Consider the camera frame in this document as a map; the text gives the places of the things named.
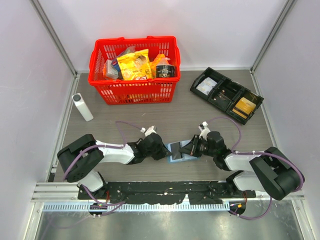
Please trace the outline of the blue card holder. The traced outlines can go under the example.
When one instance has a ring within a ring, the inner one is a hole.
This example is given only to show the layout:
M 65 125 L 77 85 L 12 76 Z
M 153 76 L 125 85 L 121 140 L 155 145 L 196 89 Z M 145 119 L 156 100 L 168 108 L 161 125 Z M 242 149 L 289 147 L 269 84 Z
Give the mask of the blue card holder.
M 180 144 L 181 144 L 181 147 L 184 147 L 185 145 L 187 145 L 189 142 L 190 142 L 191 140 L 183 140 L 183 141 L 179 141 L 180 142 Z M 167 147 L 167 149 L 171 152 L 171 144 L 172 143 L 168 143 L 167 145 L 166 145 L 166 147 Z M 180 163 L 180 162 L 186 162 L 186 161 L 193 161 L 193 160 L 197 160 L 198 159 L 198 157 L 194 157 L 194 156 L 190 156 L 190 155 L 188 155 L 188 154 L 184 154 L 184 153 L 182 153 L 182 158 L 181 159 L 178 159 L 178 160 L 173 160 L 172 159 L 172 156 L 168 156 L 167 157 L 167 161 L 168 161 L 168 163 L 170 163 L 170 164 L 173 164 L 173 163 Z

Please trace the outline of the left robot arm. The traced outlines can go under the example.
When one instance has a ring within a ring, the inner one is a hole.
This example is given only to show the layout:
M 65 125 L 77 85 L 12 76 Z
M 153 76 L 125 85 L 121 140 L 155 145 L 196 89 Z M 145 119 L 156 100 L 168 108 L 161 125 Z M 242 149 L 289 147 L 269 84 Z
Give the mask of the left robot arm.
M 145 158 L 151 157 L 157 161 L 171 155 L 160 135 L 152 132 L 145 138 L 124 145 L 104 143 L 96 140 L 92 134 L 85 134 L 61 149 L 57 158 L 64 172 L 64 180 L 78 182 L 95 199 L 102 199 L 107 193 L 107 187 L 102 176 L 95 171 L 98 164 L 134 165 Z

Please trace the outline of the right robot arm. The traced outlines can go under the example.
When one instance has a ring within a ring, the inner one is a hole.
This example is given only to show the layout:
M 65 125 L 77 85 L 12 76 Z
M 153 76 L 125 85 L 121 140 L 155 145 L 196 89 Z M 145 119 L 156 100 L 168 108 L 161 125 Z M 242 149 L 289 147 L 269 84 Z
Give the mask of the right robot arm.
M 234 171 L 225 186 L 226 193 L 233 198 L 243 191 L 260 191 L 280 201 L 299 191 L 305 182 L 301 171 L 278 148 L 232 151 L 218 131 L 194 135 L 179 152 L 193 157 L 210 156 L 219 169 Z

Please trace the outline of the white cards stack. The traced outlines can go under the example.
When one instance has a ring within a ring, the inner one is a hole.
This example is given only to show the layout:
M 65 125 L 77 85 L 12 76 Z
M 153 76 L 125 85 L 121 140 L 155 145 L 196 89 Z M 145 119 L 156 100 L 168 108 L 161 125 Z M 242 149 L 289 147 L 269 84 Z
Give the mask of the white cards stack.
M 215 80 L 211 79 L 210 77 L 207 77 L 201 83 L 198 84 L 196 89 L 208 96 L 216 85 L 217 82 Z

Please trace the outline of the gold cards stack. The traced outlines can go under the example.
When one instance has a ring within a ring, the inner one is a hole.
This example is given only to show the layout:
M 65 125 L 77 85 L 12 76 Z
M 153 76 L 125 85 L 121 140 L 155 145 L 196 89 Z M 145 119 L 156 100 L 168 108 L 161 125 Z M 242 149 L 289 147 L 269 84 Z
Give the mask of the gold cards stack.
M 232 112 L 236 113 L 240 117 L 247 119 L 248 116 L 256 108 L 256 104 L 251 102 L 245 97 L 242 97 L 233 107 Z

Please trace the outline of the black three-compartment tray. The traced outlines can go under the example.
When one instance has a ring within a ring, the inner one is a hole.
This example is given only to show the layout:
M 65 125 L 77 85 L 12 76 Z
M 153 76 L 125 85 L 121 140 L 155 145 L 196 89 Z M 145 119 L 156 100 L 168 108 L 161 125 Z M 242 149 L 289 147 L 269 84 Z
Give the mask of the black three-compartment tray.
M 216 86 L 211 90 L 209 95 L 205 95 L 196 89 L 198 84 L 206 78 L 211 78 L 217 82 Z M 261 106 L 264 100 L 262 96 L 253 93 L 248 88 L 231 80 L 230 78 L 210 67 L 208 67 L 194 80 L 190 87 L 190 91 L 214 107 L 218 108 L 228 116 L 237 120 L 242 125 L 245 125 L 252 118 L 252 116 L 255 114 L 255 111 Z M 247 119 L 244 119 L 232 112 L 232 109 L 242 97 L 256 104 L 255 109 Z

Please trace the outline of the black round tin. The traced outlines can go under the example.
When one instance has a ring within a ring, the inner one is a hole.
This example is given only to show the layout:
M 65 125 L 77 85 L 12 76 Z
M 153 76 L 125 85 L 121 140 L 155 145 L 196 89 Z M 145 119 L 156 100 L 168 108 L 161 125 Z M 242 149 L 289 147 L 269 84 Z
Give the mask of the black round tin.
M 171 64 L 159 64 L 156 66 L 156 78 L 174 78 L 176 77 L 176 67 Z

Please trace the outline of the red plastic shopping basket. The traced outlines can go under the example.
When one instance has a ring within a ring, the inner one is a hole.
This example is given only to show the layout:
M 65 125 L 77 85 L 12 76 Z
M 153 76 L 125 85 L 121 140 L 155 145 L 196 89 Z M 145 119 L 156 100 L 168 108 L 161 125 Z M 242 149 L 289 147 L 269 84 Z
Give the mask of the red plastic shopping basket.
M 130 46 L 137 51 L 148 49 L 152 60 L 158 54 L 164 54 L 175 67 L 175 76 L 132 81 L 104 77 L 106 61 L 113 60 Z M 180 51 L 174 36 L 98 39 L 90 57 L 88 83 L 108 105 L 170 103 L 181 78 L 180 64 Z

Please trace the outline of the yellow chips bag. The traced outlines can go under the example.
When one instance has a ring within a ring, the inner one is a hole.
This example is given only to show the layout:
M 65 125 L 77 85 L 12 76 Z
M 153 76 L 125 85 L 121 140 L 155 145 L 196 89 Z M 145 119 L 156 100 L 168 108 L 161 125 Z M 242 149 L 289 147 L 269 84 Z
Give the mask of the yellow chips bag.
M 149 50 L 143 49 L 117 57 L 124 81 L 147 80 L 152 78 Z

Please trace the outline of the orange snack bag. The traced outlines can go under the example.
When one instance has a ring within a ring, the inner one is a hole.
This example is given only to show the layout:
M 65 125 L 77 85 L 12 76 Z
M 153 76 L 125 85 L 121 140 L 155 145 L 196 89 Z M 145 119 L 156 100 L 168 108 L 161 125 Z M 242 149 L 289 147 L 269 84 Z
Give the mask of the orange snack bag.
M 150 62 L 150 69 L 153 75 L 156 74 L 156 67 L 159 65 L 169 65 L 169 58 L 167 58 L 163 53 L 159 53 L 155 59 Z

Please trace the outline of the grey small box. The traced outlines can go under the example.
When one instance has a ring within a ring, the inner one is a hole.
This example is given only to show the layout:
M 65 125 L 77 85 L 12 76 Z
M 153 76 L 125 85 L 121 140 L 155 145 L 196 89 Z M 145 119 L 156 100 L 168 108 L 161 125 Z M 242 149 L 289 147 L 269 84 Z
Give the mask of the grey small box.
M 118 79 L 119 72 L 113 67 L 112 60 L 108 59 L 102 69 L 103 76 L 113 80 Z

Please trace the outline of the white bottle grey cap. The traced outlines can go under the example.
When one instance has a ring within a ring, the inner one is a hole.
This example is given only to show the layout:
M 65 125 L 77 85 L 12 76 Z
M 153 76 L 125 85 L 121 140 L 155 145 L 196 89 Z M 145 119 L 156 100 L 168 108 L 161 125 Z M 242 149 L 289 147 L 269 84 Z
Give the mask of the white bottle grey cap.
M 75 107 L 78 109 L 79 113 L 82 115 L 86 122 L 89 122 L 94 119 L 91 111 L 89 110 L 87 104 L 85 103 L 82 95 L 80 93 L 76 93 L 72 96 L 73 103 Z

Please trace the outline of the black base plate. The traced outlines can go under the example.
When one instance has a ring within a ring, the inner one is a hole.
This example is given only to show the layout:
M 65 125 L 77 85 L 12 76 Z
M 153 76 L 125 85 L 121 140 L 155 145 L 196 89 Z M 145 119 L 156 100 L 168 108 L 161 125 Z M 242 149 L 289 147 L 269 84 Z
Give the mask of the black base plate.
M 92 193 L 97 200 L 112 204 L 181 204 L 188 197 L 192 205 L 219 204 L 223 199 L 255 198 L 253 190 L 240 191 L 219 181 L 136 181 L 108 182 Z

